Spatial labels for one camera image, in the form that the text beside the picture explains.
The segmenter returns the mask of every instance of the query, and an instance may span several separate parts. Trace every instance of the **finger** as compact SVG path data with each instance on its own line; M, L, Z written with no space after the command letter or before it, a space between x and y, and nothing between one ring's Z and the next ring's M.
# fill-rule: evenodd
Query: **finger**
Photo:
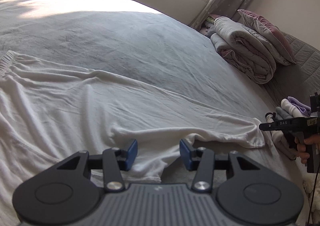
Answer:
M308 153L306 153L306 152L300 152L299 153L299 157L301 159L308 159L310 157L310 155Z
M306 152L306 146L302 144L297 144L297 150L299 152Z
M314 134L311 137L308 137L307 139L305 139L304 143L307 145L319 144L320 143L320 135Z

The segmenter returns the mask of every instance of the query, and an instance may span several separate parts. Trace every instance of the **bed sheet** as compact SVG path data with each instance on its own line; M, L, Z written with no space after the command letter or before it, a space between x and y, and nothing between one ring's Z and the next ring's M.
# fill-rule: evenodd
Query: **bed sheet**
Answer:
M135 1L0 0L0 15L0 53L105 70L262 122L274 111L265 89L221 58L209 38ZM298 165L274 146L202 145L218 153L237 149L302 187ZM190 183L192 173L177 160L162 179Z

